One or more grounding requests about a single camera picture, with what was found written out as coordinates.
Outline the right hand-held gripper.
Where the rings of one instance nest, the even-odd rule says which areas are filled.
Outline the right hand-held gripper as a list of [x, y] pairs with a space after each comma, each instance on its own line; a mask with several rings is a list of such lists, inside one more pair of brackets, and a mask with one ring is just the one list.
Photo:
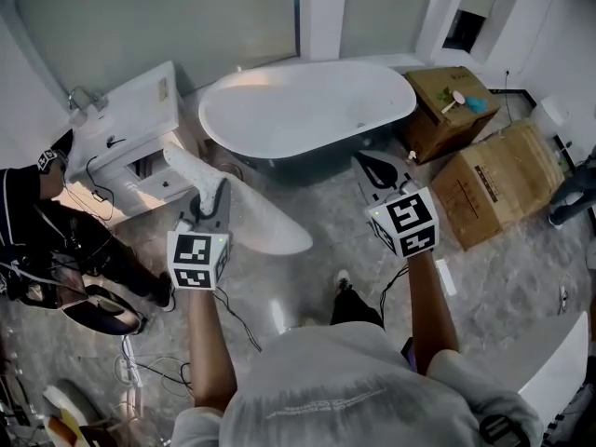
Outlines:
[[351, 161], [373, 234], [402, 259], [432, 251], [439, 242], [439, 216], [428, 188], [409, 179], [408, 165], [373, 150], [358, 151]]

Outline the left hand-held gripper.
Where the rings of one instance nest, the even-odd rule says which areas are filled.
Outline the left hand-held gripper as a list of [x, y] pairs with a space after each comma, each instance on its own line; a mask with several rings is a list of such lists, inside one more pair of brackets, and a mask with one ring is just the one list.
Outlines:
[[223, 178], [210, 210], [201, 209], [197, 189], [181, 199], [181, 210], [167, 233], [167, 268], [177, 290], [215, 291], [231, 255], [231, 184]]

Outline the white dotted bath mat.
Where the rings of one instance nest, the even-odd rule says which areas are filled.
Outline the white dotted bath mat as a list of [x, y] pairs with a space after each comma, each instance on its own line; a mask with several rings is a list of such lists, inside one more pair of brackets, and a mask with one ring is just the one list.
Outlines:
[[171, 142], [163, 155], [169, 166], [200, 193], [200, 208], [210, 210], [223, 178], [231, 184], [229, 230], [236, 242], [254, 251], [290, 255], [309, 250], [309, 233], [236, 175], [214, 168]]

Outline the person's right forearm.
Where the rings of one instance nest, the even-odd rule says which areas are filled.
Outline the person's right forearm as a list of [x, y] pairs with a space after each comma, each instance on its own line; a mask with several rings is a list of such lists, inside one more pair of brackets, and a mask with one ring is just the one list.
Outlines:
[[439, 352], [458, 352], [459, 343], [432, 252], [423, 251], [410, 257], [407, 265], [413, 352], [417, 371], [426, 375], [431, 361]]

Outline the person's left forearm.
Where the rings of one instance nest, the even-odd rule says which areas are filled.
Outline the person's left forearm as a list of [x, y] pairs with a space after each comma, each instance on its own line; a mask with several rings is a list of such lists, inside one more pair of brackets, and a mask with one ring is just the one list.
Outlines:
[[237, 378], [211, 291], [190, 291], [190, 376], [196, 407], [223, 413], [237, 392]]

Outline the white bathtub dark outside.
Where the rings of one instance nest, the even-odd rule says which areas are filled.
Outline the white bathtub dark outside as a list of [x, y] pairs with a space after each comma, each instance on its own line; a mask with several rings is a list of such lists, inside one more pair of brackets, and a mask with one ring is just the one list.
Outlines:
[[359, 151], [385, 150], [416, 108], [404, 76], [366, 61], [257, 68], [211, 85], [198, 119], [223, 149], [289, 186], [347, 170]]

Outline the small cardboard box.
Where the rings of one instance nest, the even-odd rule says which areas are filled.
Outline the small cardboard box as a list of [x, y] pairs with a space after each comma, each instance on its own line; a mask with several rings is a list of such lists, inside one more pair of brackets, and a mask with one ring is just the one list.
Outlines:
[[[420, 163], [470, 145], [500, 109], [496, 97], [464, 66], [410, 71], [405, 78], [413, 87], [417, 106], [398, 137], [407, 150], [416, 152]], [[456, 105], [443, 114], [441, 109], [452, 100], [454, 90], [464, 97], [486, 99], [487, 112], [477, 115], [465, 105]]]

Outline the white sink cabinet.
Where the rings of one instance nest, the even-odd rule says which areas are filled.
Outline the white sink cabinet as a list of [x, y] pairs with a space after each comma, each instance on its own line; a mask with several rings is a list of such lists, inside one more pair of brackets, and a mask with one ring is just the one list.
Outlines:
[[114, 225], [184, 196], [191, 186], [163, 149], [172, 143], [197, 156], [203, 144], [171, 61], [115, 88], [106, 100], [101, 110], [89, 107], [86, 123], [74, 129], [60, 200]]

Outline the wooden bath brush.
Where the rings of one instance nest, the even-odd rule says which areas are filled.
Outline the wooden bath brush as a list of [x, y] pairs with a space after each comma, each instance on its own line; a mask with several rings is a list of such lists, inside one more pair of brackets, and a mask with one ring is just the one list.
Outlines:
[[452, 100], [441, 109], [441, 112], [443, 114], [446, 114], [448, 111], [451, 110], [452, 107], [454, 107], [456, 105], [465, 105], [466, 104], [466, 98], [458, 90], [454, 90], [451, 93], [451, 95], [452, 95]]

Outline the large cardboard box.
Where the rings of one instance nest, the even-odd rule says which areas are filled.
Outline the large cardboard box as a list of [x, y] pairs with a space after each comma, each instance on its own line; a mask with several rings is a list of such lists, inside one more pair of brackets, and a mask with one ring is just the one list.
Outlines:
[[524, 118], [459, 151], [431, 186], [467, 251], [545, 208], [562, 182], [553, 150]]

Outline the white flat strip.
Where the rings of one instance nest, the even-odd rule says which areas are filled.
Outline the white flat strip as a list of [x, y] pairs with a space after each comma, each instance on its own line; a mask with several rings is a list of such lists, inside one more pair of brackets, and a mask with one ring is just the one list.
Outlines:
[[454, 285], [453, 277], [446, 261], [444, 259], [436, 260], [435, 265], [440, 276], [440, 284], [443, 291], [448, 296], [456, 295], [457, 289]]

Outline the person's black trousers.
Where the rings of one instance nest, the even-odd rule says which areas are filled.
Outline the person's black trousers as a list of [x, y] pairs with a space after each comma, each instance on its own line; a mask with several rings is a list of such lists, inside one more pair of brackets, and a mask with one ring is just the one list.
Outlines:
[[379, 313], [368, 306], [352, 288], [343, 289], [336, 294], [330, 324], [348, 322], [367, 322], [381, 329], [385, 327]]

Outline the chrome faucet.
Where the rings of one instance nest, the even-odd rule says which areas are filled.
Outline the chrome faucet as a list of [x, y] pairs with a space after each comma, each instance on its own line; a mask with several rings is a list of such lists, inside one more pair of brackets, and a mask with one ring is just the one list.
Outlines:
[[99, 92], [90, 92], [86, 87], [79, 85], [74, 87], [67, 97], [67, 105], [70, 112], [78, 110], [85, 112], [89, 106], [93, 106], [97, 112], [105, 109], [109, 104], [108, 98]]

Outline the dark window pane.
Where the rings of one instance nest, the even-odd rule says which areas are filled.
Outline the dark window pane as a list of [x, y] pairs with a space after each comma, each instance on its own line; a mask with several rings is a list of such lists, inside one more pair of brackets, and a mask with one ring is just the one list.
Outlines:
[[469, 53], [473, 48], [486, 18], [458, 9], [442, 44], [443, 48]]

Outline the white power strip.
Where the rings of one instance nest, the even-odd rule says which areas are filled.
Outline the white power strip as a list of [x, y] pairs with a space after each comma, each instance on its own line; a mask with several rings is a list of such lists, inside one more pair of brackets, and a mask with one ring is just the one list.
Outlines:
[[117, 382], [127, 387], [142, 388], [140, 368], [136, 362], [128, 335], [121, 337], [120, 353], [114, 360], [114, 374]]

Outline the white panel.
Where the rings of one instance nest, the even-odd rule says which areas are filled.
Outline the white panel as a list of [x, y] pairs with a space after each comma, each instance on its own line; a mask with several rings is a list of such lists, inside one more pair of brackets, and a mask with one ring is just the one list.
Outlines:
[[545, 318], [520, 339], [521, 397], [535, 409], [544, 427], [572, 401], [584, 383], [589, 355], [585, 311]]

